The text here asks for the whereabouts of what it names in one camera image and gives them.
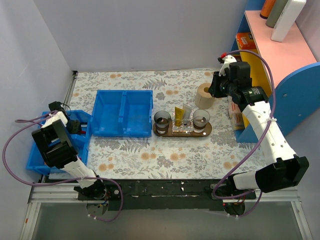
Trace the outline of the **clear glass cup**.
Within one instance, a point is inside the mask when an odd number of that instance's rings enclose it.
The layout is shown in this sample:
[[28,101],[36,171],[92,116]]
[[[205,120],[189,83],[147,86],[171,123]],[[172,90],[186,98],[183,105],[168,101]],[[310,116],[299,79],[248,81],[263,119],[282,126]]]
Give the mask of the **clear glass cup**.
[[210,114],[204,109],[197,109],[193,113],[193,131],[195,133],[201,133],[207,123],[210,121]]

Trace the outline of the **white toothpaste tube black cap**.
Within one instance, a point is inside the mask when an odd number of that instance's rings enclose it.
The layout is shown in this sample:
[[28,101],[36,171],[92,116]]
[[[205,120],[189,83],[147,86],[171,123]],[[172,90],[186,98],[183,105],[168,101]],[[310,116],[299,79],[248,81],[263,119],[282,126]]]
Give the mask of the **white toothpaste tube black cap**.
[[182,109],[183,109],[183,124],[187,125],[190,121],[192,108],[189,105],[184,103]]

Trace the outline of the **yellow toothpaste tube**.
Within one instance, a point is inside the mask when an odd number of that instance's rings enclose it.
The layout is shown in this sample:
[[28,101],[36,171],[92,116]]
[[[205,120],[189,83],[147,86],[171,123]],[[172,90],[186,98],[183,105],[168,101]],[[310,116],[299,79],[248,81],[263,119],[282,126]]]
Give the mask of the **yellow toothpaste tube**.
[[174,125],[177,127],[180,127],[184,119],[184,110],[182,108],[175,107],[174,113],[175,113]]

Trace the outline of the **clear acrylic holder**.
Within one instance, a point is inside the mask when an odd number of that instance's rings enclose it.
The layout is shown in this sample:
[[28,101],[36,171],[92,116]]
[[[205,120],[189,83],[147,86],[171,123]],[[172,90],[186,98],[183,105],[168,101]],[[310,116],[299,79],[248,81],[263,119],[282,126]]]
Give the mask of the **clear acrylic holder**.
[[181,126],[175,126],[175,112],[173,111],[171,115],[171,131],[173,134],[191,134],[194,131],[193,117],[190,116],[187,125],[184,125],[182,120]]

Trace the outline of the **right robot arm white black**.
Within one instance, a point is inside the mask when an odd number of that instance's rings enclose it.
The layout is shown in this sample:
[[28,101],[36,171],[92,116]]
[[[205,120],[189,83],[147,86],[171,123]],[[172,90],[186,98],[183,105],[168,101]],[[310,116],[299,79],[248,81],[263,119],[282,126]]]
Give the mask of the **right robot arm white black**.
[[305,156],[298,156],[283,136],[273,117],[274,104],[260,86],[252,85],[251,67],[247,62],[223,62],[215,72],[208,92],[215,98],[231,97],[249,121],[265,157],[266,166],[255,172],[231,174],[226,192],[237,199],[245,190],[263,193],[297,186],[309,167]]

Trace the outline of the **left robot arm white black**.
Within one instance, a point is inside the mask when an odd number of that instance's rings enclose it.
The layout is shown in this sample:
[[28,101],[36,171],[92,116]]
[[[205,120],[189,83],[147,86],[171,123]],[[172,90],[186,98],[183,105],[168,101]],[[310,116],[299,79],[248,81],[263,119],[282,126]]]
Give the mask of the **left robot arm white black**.
[[69,173],[77,179],[79,187],[75,190],[82,195],[101,200],[106,197],[107,189],[96,173],[89,169],[79,158],[76,145],[67,130],[69,119],[63,111],[48,114],[48,119],[31,133],[44,162]]

